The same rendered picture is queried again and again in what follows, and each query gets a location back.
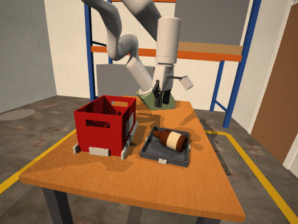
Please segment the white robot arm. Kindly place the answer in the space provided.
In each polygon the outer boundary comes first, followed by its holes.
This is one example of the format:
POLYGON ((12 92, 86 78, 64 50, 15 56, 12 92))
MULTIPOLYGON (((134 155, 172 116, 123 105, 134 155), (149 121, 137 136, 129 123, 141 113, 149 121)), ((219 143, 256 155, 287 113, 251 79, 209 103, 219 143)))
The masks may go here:
MULTIPOLYGON (((103 0, 81 0, 97 10, 107 30, 106 49, 108 56, 118 61, 130 53, 126 68, 140 87, 139 94, 152 91, 153 79, 138 55, 138 39, 135 34, 122 32, 122 22, 115 5, 103 0), (118 43, 119 42, 119 43, 118 43), (142 89, 142 90, 141 90, 142 89)), ((121 0, 131 14, 156 41, 155 63, 174 65, 177 62, 181 20, 176 17, 162 17, 153 0, 121 0)), ((188 76, 166 78, 179 79, 185 90, 193 87, 188 76)))

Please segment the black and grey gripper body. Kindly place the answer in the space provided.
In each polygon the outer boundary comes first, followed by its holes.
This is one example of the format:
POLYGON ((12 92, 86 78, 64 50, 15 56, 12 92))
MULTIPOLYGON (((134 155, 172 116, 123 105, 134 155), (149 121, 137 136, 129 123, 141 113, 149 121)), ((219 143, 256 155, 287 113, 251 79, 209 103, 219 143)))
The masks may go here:
POLYGON ((152 89, 155 86, 157 80, 159 80, 159 87, 161 92, 171 90, 173 87, 173 78, 166 78, 166 76, 174 76, 175 65, 163 65, 156 64, 155 71, 153 74, 152 89))

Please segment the red crate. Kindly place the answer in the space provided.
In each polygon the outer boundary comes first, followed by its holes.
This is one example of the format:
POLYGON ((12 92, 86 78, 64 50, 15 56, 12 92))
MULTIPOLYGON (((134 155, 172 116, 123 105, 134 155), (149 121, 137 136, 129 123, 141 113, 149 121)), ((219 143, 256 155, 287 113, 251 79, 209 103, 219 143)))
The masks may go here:
POLYGON ((89 147, 109 149, 109 155, 121 152, 136 123, 136 99, 102 95, 74 111, 79 151, 89 147), (111 101, 127 102, 128 107, 112 106, 111 101))

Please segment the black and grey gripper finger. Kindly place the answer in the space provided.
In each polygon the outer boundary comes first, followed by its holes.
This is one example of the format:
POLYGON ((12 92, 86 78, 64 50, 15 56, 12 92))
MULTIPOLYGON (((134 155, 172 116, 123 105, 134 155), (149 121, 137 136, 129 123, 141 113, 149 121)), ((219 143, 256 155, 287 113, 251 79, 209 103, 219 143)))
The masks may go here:
POLYGON ((155 107, 158 107, 158 108, 161 108, 161 106, 162 106, 162 93, 163 92, 161 92, 159 89, 158 89, 158 87, 159 87, 159 80, 157 80, 157 82, 156 82, 156 84, 155 84, 155 86, 153 87, 153 89, 152 89, 152 92, 153 92, 153 94, 154 94, 154 97, 155 97, 155 107), (160 92, 160 94, 158 93, 158 92, 160 92))
POLYGON ((169 104, 170 92, 171 92, 171 90, 164 91, 164 95, 162 98, 163 104, 167 104, 167 105, 169 104))

